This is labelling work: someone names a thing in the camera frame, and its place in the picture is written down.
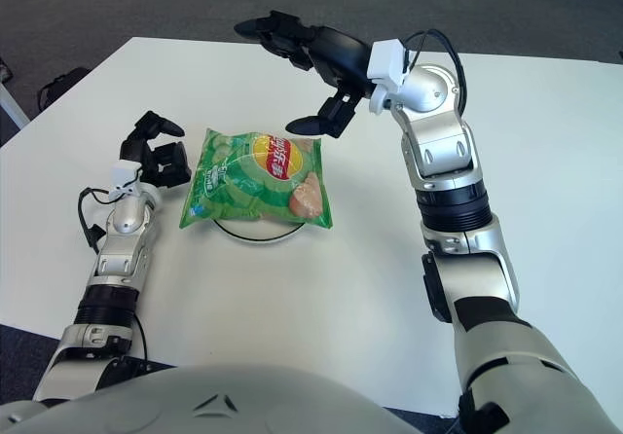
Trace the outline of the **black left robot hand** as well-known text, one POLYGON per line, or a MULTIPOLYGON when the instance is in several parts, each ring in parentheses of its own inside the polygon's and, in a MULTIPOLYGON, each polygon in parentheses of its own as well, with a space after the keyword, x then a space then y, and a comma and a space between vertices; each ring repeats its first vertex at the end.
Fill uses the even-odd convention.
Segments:
POLYGON ((148 142, 161 133, 178 138, 185 135, 184 129, 176 123, 153 111, 147 111, 122 143, 120 159, 139 163, 139 180, 157 188, 173 188, 188 183, 192 171, 181 141, 150 148, 148 142))

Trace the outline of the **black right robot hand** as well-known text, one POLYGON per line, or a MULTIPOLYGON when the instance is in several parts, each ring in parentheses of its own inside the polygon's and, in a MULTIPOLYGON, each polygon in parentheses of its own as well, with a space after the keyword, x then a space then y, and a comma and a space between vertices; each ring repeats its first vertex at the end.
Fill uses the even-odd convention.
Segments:
POLYGON ((279 11, 242 21, 235 25, 235 32, 298 69, 315 70, 336 90, 315 115, 286 125, 292 134, 340 137, 359 102, 374 91, 375 85, 367 77, 372 47, 344 32, 328 26, 307 26, 298 17, 279 11))

